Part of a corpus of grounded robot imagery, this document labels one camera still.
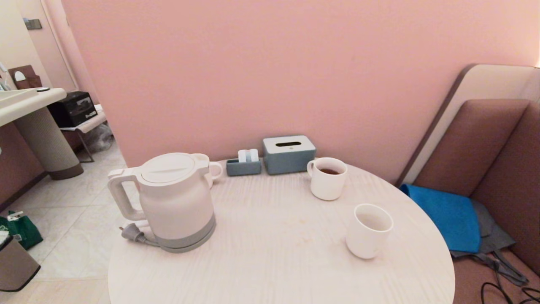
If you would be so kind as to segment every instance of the empty mug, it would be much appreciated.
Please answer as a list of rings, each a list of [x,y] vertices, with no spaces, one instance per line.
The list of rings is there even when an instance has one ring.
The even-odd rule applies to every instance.
[[[307,173],[311,176],[311,192],[316,197],[332,201],[340,197],[347,165],[332,157],[321,157],[307,163]]]
[[[208,182],[208,187],[211,188],[214,185],[214,180],[218,179],[223,174],[223,166],[218,162],[211,162],[210,158],[206,154],[194,153],[192,154],[196,158],[202,161],[209,161],[210,172],[204,175],[204,178]]]
[[[394,220],[381,207],[361,204],[354,208],[347,231],[347,247],[363,259],[375,257],[394,228]]]

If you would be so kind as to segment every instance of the power cord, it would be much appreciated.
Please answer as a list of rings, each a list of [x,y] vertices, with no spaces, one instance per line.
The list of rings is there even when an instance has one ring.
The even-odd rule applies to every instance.
[[[500,265],[501,265],[501,262],[499,262],[498,260],[495,260],[495,275],[497,277],[497,285],[495,285],[495,284],[493,284],[491,282],[485,282],[484,284],[482,284],[482,288],[480,289],[480,297],[482,298],[482,304],[485,304],[484,289],[485,289],[486,286],[493,286],[493,287],[497,288],[497,290],[499,290],[503,294],[503,296],[506,299],[508,304],[514,304],[514,302],[512,302],[512,299],[504,291],[504,289],[503,289],[503,287],[501,285],[501,279],[500,279],[500,276],[499,276],[499,267],[500,267]],[[524,304],[524,303],[533,302],[533,301],[540,303],[540,296],[535,297],[535,296],[533,296],[533,295],[531,295],[529,293],[529,292],[534,292],[534,293],[537,293],[538,295],[540,295],[540,290],[529,288],[529,287],[523,287],[523,288],[521,288],[521,291],[524,294],[526,294],[529,297],[529,299],[523,300],[519,304]]]
[[[152,242],[144,236],[144,232],[139,230],[139,227],[135,223],[127,225],[125,228],[119,227],[122,230],[122,237],[134,242],[139,242],[143,244],[148,244],[150,246],[159,247],[156,242]]]

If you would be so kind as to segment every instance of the blue cloth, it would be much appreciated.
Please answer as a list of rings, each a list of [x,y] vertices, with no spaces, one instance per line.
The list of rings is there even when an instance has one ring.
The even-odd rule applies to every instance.
[[[450,250],[477,253],[480,225],[470,198],[404,184],[400,190],[424,210],[439,229]]]

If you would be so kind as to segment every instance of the brown upholstered bench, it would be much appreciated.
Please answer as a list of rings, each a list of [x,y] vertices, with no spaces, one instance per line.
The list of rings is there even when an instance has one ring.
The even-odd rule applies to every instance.
[[[483,203],[516,244],[504,256],[540,289],[540,105],[528,100],[463,103],[416,177],[416,186],[471,197]],[[470,258],[454,262],[454,303],[480,303],[490,268]],[[514,302],[528,299],[506,279]],[[494,288],[487,303],[506,303]]]

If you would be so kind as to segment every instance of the round table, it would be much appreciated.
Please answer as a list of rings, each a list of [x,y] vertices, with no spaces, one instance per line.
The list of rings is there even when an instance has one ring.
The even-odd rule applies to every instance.
[[[383,179],[349,165],[341,197],[322,201],[305,172],[225,175],[211,189],[217,227],[201,247],[173,254],[118,234],[109,264],[112,304],[452,303],[454,267],[444,239]],[[361,203],[394,219],[384,250],[371,260],[345,244]]]

